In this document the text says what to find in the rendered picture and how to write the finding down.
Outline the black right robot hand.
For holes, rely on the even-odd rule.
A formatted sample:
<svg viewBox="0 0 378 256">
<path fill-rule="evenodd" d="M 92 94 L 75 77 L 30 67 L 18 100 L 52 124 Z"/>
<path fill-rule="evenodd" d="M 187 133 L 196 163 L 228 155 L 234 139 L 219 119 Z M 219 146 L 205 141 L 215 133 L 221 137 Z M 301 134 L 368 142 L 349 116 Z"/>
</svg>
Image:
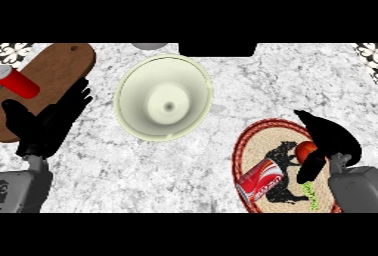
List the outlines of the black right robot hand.
<svg viewBox="0 0 378 256">
<path fill-rule="evenodd" d="M 333 155 L 348 155 L 343 166 L 352 166 L 361 158 L 361 146 L 346 129 L 333 121 L 311 115 L 303 110 L 295 110 L 293 113 L 305 125 L 315 145 L 315 150 L 306 155 L 296 174 L 296 183 L 303 184 L 315 179 L 326 159 Z"/>
</svg>

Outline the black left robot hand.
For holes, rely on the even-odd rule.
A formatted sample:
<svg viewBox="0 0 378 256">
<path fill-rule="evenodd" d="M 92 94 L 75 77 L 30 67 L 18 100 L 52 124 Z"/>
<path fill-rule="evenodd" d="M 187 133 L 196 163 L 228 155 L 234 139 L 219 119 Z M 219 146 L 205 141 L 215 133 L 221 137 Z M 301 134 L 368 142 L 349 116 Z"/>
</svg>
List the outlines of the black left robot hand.
<svg viewBox="0 0 378 256">
<path fill-rule="evenodd" d="M 88 80 L 79 78 L 54 104 L 48 104 L 33 115 L 13 99 L 1 102 L 5 127 L 18 137 L 16 155 L 48 158 L 54 155 L 66 138 L 72 124 L 92 97 Z"/>
</svg>

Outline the red tomato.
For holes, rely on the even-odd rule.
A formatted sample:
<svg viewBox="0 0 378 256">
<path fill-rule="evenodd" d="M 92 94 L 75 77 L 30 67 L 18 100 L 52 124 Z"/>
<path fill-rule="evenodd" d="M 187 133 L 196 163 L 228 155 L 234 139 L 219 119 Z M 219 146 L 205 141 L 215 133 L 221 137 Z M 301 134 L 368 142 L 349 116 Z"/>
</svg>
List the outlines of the red tomato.
<svg viewBox="0 0 378 256">
<path fill-rule="evenodd" d="M 298 163 L 302 164 L 308 154 L 317 149 L 311 141 L 302 141 L 295 147 L 295 157 Z"/>
</svg>

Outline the round woven placemat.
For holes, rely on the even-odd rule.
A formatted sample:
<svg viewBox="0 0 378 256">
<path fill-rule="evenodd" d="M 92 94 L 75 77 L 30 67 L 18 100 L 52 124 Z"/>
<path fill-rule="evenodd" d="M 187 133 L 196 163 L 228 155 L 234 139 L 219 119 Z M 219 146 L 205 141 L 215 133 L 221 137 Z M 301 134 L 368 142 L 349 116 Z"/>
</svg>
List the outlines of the round woven placemat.
<svg viewBox="0 0 378 256">
<path fill-rule="evenodd" d="M 295 150 L 309 141 L 305 128 L 283 119 L 264 119 L 240 133 L 231 155 L 231 175 L 250 213 L 340 213 L 327 187 L 329 164 L 312 182 L 296 183 Z"/>
</svg>

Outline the pale green bowl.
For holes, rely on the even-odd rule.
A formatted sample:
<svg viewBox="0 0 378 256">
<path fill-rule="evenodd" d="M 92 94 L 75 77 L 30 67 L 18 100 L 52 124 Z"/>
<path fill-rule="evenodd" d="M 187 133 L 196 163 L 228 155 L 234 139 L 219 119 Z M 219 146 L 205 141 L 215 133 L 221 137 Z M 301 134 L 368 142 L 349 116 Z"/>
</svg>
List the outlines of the pale green bowl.
<svg viewBox="0 0 378 256">
<path fill-rule="evenodd" d="M 176 54 L 137 63 L 117 83 L 113 111 L 138 139 L 168 141 L 190 133 L 212 103 L 212 83 L 202 66 Z"/>
</svg>

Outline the brown wooden cutting board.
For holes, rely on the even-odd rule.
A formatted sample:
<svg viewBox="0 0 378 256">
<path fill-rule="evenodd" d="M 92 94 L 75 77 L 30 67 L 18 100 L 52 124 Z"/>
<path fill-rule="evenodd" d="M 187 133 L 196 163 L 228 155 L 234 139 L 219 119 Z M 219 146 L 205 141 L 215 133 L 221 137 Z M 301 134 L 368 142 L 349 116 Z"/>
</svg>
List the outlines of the brown wooden cutting board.
<svg viewBox="0 0 378 256">
<path fill-rule="evenodd" d="M 38 85 L 39 92 L 30 99 L 21 98 L 8 89 L 0 89 L 0 142 L 18 140 L 5 127 L 1 102 L 17 100 L 36 115 L 48 104 L 60 99 L 75 81 L 83 77 L 95 62 L 95 52 L 88 43 L 52 43 L 20 70 L 20 74 Z"/>
</svg>

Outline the plain red can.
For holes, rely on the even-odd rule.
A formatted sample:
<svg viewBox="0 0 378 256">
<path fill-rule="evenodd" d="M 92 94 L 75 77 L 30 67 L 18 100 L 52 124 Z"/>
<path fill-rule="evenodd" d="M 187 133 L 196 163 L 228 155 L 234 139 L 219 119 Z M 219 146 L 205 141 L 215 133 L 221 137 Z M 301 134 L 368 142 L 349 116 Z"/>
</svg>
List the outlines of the plain red can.
<svg viewBox="0 0 378 256">
<path fill-rule="evenodd" d="M 10 65 L 0 65 L 0 85 L 24 99 L 39 93 L 38 85 Z"/>
</svg>

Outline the green vegetable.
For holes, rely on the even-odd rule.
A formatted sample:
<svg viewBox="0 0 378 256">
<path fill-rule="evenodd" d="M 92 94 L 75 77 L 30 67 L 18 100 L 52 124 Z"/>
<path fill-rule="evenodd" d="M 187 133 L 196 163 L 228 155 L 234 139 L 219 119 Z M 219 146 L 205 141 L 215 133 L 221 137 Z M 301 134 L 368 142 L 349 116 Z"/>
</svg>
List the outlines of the green vegetable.
<svg viewBox="0 0 378 256">
<path fill-rule="evenodd" d="M 315 193 L 314 193 L 314 188 L 312 188 L 312 182 L 306 181 L 302 185 L 301 185 L 301 191 L 305 195 L 305 197 L 308 198 L 309 201 L 309 210 L 311 211 L 317 211 L 318 210 L 318 203 L 317 203 L 317 199 L 315 199 Z"/>
</svg>

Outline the red and white can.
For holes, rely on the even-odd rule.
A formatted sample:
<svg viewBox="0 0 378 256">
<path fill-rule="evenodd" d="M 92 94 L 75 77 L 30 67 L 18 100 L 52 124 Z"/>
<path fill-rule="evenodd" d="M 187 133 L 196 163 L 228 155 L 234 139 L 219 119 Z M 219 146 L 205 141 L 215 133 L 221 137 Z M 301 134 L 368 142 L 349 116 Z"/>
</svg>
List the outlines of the red and white can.
<svg viewBox="0 0 378 256">
<path fill-rule="evenodd" d="M 269 158 L 264 158 L 236 182 L 236 189 L 246 203 L 253 203 L 275 186 L 283 172 Z"/>
</svg>

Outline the black and white patterned tile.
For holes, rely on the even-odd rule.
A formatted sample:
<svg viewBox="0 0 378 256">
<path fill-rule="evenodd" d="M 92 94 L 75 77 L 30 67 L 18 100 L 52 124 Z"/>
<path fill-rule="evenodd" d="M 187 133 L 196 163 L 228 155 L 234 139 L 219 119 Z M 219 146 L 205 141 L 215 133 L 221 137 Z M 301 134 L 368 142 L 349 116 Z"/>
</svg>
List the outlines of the black and white patterned tile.
<svg viewBox="0 0 378 256">
<path fill-rule="evenodd" d="M 32 48 L 30 43 L 0 43 L 0 64 L 16 65 Z"/>
<path fill-rule="evenodd" d="M 355 43 L 354 51 L 367 68 L 368 76 L 378 84 L 378 43 Z"/>
</svg>

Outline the grey round object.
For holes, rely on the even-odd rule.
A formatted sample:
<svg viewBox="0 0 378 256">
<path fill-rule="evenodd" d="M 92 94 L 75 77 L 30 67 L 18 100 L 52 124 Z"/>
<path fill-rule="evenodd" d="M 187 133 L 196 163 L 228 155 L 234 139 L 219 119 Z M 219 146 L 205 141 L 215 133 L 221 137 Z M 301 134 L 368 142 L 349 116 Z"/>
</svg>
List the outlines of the grey round object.
<svg viewBox="0 0 378 256">
<path fill-rule="evenodd" d="M 156 50 L 162 48 L 168 43 L 131 43 L 131 45 L 140 50 Z"/>
</svg>

